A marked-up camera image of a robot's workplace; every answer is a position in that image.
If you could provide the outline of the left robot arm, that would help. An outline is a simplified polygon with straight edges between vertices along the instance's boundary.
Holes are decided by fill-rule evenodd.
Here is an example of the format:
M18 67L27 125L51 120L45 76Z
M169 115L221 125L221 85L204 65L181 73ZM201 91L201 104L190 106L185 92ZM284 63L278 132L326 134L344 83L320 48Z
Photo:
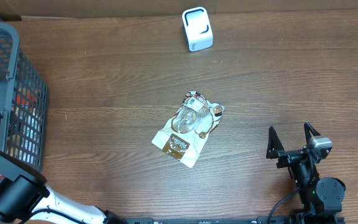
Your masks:
M0 151L0 221L42 220L51 223L125 223L109 210L83 205L47 184L31 166Z

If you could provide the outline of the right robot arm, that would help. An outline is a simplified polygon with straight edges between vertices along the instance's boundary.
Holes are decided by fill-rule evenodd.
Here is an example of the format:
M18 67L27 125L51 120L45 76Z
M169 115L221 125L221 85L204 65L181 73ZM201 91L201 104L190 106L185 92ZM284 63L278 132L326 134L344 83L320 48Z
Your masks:
M267 159L276 159L277 168L286 168L296 189L277 202L266 217L267 223L344 223L342 201L346 185L334 177L321 178L316 165L327 158L333 148L332 140L321 135L309 123L304 124L306 144L301 149L286 151L274 127L268 130ZM293 209L287 217L276 217L276 209L295 195L302 207Z

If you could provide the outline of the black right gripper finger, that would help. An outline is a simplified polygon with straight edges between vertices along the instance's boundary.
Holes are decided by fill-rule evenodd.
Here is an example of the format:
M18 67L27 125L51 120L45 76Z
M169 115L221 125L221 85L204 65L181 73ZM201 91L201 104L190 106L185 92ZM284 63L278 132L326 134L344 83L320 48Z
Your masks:
M308 142L314 136L321 135L308 121L304 123L304 130L306 142Z
M278 134L273 126L268 129L268 146L267 154L280 154L284 152L284 147L278 137Z

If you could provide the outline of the white brown bread bag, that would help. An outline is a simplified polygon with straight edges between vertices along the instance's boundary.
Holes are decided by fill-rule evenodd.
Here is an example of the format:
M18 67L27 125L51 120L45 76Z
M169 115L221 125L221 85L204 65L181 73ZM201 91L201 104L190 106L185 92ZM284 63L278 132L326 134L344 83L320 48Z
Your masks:
M195 90L188 91L180 108L156 133L152 144L192 168L223 114L223 105L208 101Z

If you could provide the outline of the orange pasta package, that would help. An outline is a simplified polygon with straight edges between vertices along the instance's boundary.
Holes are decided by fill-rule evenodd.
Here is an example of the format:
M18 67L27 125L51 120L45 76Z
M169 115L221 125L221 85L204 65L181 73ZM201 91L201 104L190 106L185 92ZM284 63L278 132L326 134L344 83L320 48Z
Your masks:
M29 90L19 89L11 107L10 155L39 166L42 152L43 116L36 108L38 98Z

